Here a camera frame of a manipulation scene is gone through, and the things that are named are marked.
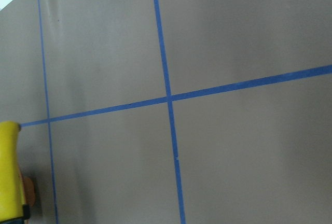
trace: blue grid line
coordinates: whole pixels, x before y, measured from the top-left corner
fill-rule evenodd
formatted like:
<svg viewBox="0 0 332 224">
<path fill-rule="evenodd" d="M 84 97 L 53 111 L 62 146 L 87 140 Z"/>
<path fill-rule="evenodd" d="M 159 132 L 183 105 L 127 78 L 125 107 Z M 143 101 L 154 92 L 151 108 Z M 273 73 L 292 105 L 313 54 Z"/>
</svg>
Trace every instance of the blue grid line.
<svg viewBox="0 0 332 224">
<path fill-rule="evenodd" d="M 179 158 L 178 158 L 178 148 L 177 148 L 173 102 L 172 102 L 172 92 L 171 92 L 170 78 L 169 78 L 167 58 L 166 58 L 166 50 L 165 50 L 165 44 L 164 44 L 164 38 L 163 38 L 163 32 L 162 32 L 159 0 L 154 0 L 154 6 L 155 6 L 156 24 L 157 24 L 157 30 L 158 30 L 160 54 L 161 54 L 161 61 L 162 61 L 162 68 L 163 68 L 163 74 L 164 74 L 166 96 L 167 96 L 167 105 L 168 105 L 168 112 L 169 112 L 169 119 L 170 119 L 179 214 L 180 214 L 181 224 L 185 224 L 186 216 L 185 216 L 184 200 L 183 200 L 183 193 L 182 193 L 180 162 L 179 162 Z"/>
<path fill-rule="evenodd" d="M 287 82 L 287 81 L 291 81 L 291 80 L 299 80 L 299 79 L 305 79 L 305 78 L 310 78 L 310 77 L 315 77 L 315 76 L 320 76 L 320 75 L 328 75 L 328 74 L 332 74 L 332 65 L 316 67 L 316 68 L 296 71 L 296 72 L 292 72 L 292 73 L 280 74 L 280 75 L 275 75 L 275 76 L 269 76 L 269 77 L 254 79 L 254 80 L 247 80 L 247 81 L 232 83 L 232 84 L 213 87 L 213 88 L 206 88 L 206 89 L 201 89 L 201 90 L 197 90 L 197 91 L 191 91 L 191 92 L 187 92 L 187 93 L 180 93 L 180 94 L 171 96 L 171 100 L 172 101 L 181 101 L 181 100 L 187 100 L 187 99 L 191 99 L 191 98 L 195 98 L 195 97 L 207 96 L 207 95 L 211 95 L 211 94 L 218 94 L 218 93 L 224 93 L 224 92 L 229 92 L 229 91 L 237 91 L 237 90 L 241 90 L 241 89 L 260 87 L 260 86 L 265 86 L 265 85 L 270 85 L 270 84 L 276 84 L 276 83 Z M 152 99 L 152 100 L 145 100 L 145 101 L 140 101 L 140 102 L 135 102 L 135 103 L 130 103 L 130 104 L 111 106 L 111 107 L 100 108 L 100 109 L 95 109 L 95 110 L 91 110 L 91 111 L 84 111 L 84 112 L 76 113 L 76 114 L 58 116 L 58 117 L 50 118 L 49 121 L 56 122 L 56 121 L 61 121 L 61 120 L 66 120 L 66 119 L 74 119 L 74 118 L 80 118 L 80 117 L 103 114 L 103 113 L 111 113 L 113 111 L 121 111 L 121 110 L 156 105 L 156 104 L 161 104 L 161 103 L 166 103 L 166 102 L 167 102 L 167 97 L 161 97 L 161 98 L 156 98 L 156 99 Z M 37 120 L 37 121 L 22 123 L 21 126 L 30 127 L 30 126 L 38 125 L 38 124 L 45 124 L 47 122 L 48 122 L 47 119 Z"/>
<path fill-rule="evenodd" d="M 52 187 L 53 187 L 53 200 L 54 200 L 54 213 L 56 216 L 56 223 L 59 223 L 58 218 L 58 204 L 57 204 L 57 190 L 56 190 L 56 178 L 54 173 L 54 159 L 53 159 L 53 146 L 52 146 L 52 134 L 51 134 L 51 122 L 50 122 L 50 108 L 48 102 L 48 88 L 47 88 L 47 76 L 46 76 L 46 62 L 45 62 L 45 50 L 44 50 L 44 36 L 43 36 L 43 23 L 42 23 L 42 11 L 40 7 L 40 0 L 38 1 L 38 14 L 39 14 L 39 31 L 40 31 L 40 44 L 41 44 L 41 56 L 43 58 L 43 77 L 44 77 L 44 88 L 45 88 L 45 100 L 46 100 L 46 111 L 47 111 L 47 127 L 48 127 L 48 139 L 50 146 L 50 157 L 51 157 L 51 173 L 52 173 Z"/>
</svg>

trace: gray floor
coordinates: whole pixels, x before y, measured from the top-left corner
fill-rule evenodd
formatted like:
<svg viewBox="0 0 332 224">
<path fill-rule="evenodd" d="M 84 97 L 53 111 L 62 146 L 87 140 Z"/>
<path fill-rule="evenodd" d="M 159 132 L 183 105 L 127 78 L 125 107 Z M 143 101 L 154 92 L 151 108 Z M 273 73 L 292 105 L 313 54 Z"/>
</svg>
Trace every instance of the gray floor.
<svg viewBox="0 0 332 224">
<path fill-rule="evenodd" d="M 159 0 L 172 94 L 331 65 L 331 2 Z M 0 12 L 0 121 L 31 124 L 30 223 L 181 223 L 154 0 L 40 9 L 50 133 L 37 0 Z M 173 102 L 182 224 L 332 223 L 329 71 Z"/>
</svg>

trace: gray surface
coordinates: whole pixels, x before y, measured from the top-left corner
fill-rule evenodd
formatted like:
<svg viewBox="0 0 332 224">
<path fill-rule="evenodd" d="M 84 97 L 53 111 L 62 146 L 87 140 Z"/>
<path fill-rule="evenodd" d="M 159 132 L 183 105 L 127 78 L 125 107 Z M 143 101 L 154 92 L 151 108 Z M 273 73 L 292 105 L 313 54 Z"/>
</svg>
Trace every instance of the gray surface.
<svg viewBox="0 0 332 224">
<path fill-rule="evenodd" d="M 47 125 L 23 128 L 17 147 L 22 174 L 31 178 L 36 190 L 29 223 L 55 223 Z"/>
<path fill-rule="evenodd" d="M 179 223 L 166 104 L 52 130 L 61 224 Z"/>
<path fill-rule="evenodd" d="M 165 96 L 153 0 L 41 0 L 51 116 Z"/>
<path fill-rule="evenodd" d="M 0 11 L 0 121 L 46 118 L 37 0 Z"/>
<path fill-rule="evenodd" d="M 173 93 L 332 63 L 332 0 L 160 0 Z"/>
<path fill-rule="evenodd" d="M 174 103 L 187 223 L 331 223 L 331 79 Z"/>
</svg>

